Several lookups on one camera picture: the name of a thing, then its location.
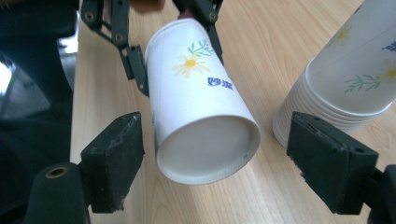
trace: table surface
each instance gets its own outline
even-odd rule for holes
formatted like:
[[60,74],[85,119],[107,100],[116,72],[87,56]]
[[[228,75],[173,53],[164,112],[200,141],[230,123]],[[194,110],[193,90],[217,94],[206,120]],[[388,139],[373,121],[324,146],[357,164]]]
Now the table surface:
[[[146,155],[123,212],[91,214],[92,223],[365,223],[334,215],[307,186],[272,132],[272,118],[309,60],[361,0],[227,0],[217,29],[226,70],[262,130],[262,144],[239,172],[210,185],[186,186],[156,167],[149,98],[127,81],[117,49],[79,26],[71,161],[118,116],[142,113]],[[162,12],[131,11],[130,45],[142,49],[177,17],[172,1]],[[377,168],[396,163],[396,105],[354,132],[380,154]]]

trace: white paper cup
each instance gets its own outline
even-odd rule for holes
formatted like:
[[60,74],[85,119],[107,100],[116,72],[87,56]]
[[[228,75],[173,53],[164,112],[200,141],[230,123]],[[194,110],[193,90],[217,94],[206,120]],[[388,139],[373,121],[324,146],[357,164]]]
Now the white paper cup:
[[310,65],[294,83],[285,101],[273,118],[273,132],[278,142],[287,147],[293,111],[317,116],[345,133],[358,130],[386,111],[390,104],[375,113],[350,113],[320,97],[308,82]]
[[207,184],[248,163],[260,129],[200,23],[165,25],[148,42],[146,64],[156,161],[166,177]]
[[373,114],[396,98],[396,1],[366,0],[311,63],[308,82],[348,113]]

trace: screw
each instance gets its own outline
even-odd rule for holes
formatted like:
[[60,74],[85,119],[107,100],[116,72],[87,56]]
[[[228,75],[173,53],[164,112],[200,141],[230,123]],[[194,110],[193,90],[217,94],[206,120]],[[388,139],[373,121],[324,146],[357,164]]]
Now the screw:
[[216,13],[213,12],[213,11],[210,12],[210,13],[209,13],[209,19],[212,20],[212,21],[215,20],[215,19],[216,19]]
[[85,20],[93,21],[93,14],[91,12],[86,12],[85,13]]
[[117,40],[117,41],[121,42],[122,39],[123,39],[122,34],[116,34],[116,40]]

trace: yellow flower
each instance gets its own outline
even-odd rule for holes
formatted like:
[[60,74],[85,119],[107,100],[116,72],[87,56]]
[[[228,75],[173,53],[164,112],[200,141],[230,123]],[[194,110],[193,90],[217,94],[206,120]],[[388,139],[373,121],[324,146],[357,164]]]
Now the yellow flower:
[[342,46],[342,45],[344,45],[346,43],[346,41],[349,39],[351,28],[352,27],[349,25],[345,25],[344,27],[342,27],[337,32],[337,34],[335,34],[332,37],[332,39],[329,41],[327,46],[330,46],[330,45]]
[[195,53],[190,58],[183,54],[178,59],[182,63],[173,67],[173,70],[176,70],[176,75],[181,74],[185,77],[190,77],[191,71],[199,72],[200,74],[203,74],[204,71],[210,72],[210,69],[204,66],[205,61],[203,61],[203,58],[198,57]]
[[381,82],[394,83],[396,81],[396,61],[385,60],[385,69],[379,75]]

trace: bolt hole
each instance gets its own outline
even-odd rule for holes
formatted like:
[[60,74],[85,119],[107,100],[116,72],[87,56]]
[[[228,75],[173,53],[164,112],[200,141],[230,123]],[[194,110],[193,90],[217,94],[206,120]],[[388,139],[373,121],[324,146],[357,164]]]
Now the bolt hole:
[[216,18],[216,13],[215,12],[211,12],[209,14],[209,19],[213,21],[215,18]]
[[86,12],[85,13],[85,20],[93,21],[93,14],[91,12]]
[[64,166],[56,167],[46,173],[46,178],[49,179],[58,178],[60,176],[65,175],[67,171],[68,171],[67,167]]
[[116,40],[117,41],[122,41],[123,36],[121,34],[116,34]]

